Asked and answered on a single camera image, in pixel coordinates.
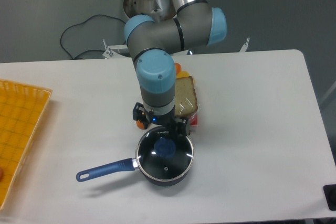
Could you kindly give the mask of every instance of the blue joint cap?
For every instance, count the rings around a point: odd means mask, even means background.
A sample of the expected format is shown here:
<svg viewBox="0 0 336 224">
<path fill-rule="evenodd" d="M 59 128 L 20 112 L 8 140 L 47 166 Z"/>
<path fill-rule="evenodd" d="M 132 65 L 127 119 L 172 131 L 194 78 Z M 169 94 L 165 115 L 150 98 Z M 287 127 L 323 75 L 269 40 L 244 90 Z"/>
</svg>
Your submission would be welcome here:
<svg viewBox="0 0 336 224">
<path fill-rule="evenodd" d="M 154 94 L 167 92 L 175 84 L 174 60 L 161 49 L 149 50 L 138 59 L 136 75 L 146 91 Z"/>
<path fill-rule="evenodd" d="M 212 8 L 212 24 L 208 45 L 222 41 L 227 33 L 226 18 L 220 8 Z"/>
<path fill-rule="evenodd" d="M 127 21 L 124 28 L 124 37 L 126 40 L 126 45 L 128 42 L 128 37 L 131 35 L 136 27 L 144 22 L 154 22 L 154 20 L 148 15 L 136 15 Z"/>
</svg>

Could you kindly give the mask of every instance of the saucepan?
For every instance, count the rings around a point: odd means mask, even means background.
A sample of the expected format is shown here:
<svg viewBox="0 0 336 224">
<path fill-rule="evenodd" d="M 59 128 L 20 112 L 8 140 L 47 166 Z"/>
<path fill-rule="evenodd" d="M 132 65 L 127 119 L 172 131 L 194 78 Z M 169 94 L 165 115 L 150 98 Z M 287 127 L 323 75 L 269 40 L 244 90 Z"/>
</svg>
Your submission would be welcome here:
<svg viewBox="0 0 336 224">
<path fill-rule="evenodd" d="M 83 170 L 76 179 L 84 182 L 107 174 L 139 169 L 151 183 L 172 186 L 187 175 L 194 159 L 194 147 L 188 136 L 171 138 L 166 127 L 158 126 L 141 137 L 135 156 Z"/>
</svg>

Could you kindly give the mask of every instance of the orange object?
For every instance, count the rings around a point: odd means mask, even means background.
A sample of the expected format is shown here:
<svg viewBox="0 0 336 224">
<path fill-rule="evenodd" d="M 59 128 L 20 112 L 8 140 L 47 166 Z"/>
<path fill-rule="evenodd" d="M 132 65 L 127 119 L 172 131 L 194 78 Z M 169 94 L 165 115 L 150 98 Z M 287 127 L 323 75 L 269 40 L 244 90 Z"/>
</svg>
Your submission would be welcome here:
<svg viewBox="0 0 336 224">
<path fill-rule="evenodd" d="M 182 77 L 189 77 L 189 73 L 187 71 L 181 71 L 180 73 L 178 73 L 178 75 L 176 75 L 176 78 L 182 78 Z"/>
<path fill-rule="evenodd" d="M 176 69 L 176 75 L 178 75 L 182 71 L 181 65 L 176 62 L 175 62 L 175 69 Z"/>
<path fill-rule="evenodd" d="M 137 127 L 139 128 L 139 129 L 142 129 L 142 130 L 144 130 L 145 129 L 145 126 L 143 125 L 143 123 L 142 122 L 140 122 L 139 120 L 137 120 L 136 121 L 137 123 Z"/>
</svg>

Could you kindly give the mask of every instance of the white table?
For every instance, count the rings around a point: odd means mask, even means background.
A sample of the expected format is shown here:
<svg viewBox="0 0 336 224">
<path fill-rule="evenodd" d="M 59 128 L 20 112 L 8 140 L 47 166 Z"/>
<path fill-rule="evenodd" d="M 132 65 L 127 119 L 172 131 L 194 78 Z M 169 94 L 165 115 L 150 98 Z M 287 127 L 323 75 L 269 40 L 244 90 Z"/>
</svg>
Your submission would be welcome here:
<svg viewBox="0 0 336 224">
<path fill-rule="evenodd" d="M 201 110 L 193 166 L 172 187 L 140 171 L 79 183 L 77 172 L 134 157 L 144 131 L 131 60 L 0 64 L 0 78 L 53 89 L 0 222 L 215 223 L 336 216 L 322 187 L 336 168 L 302 53 L 176 56 Z"/>
</svg>

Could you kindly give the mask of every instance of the orange basket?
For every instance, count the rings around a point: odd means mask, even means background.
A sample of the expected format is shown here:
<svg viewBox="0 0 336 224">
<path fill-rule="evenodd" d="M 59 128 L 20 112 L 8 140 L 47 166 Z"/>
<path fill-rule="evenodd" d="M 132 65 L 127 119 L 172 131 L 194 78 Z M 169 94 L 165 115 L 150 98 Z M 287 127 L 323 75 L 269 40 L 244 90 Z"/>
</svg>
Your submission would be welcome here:
<svg viewBox="0 0 336 224">
<path fill-rule="evenodd" d="M 0 79 L 0 210 L 23 163 L 50 89 Z"/>
</svg>

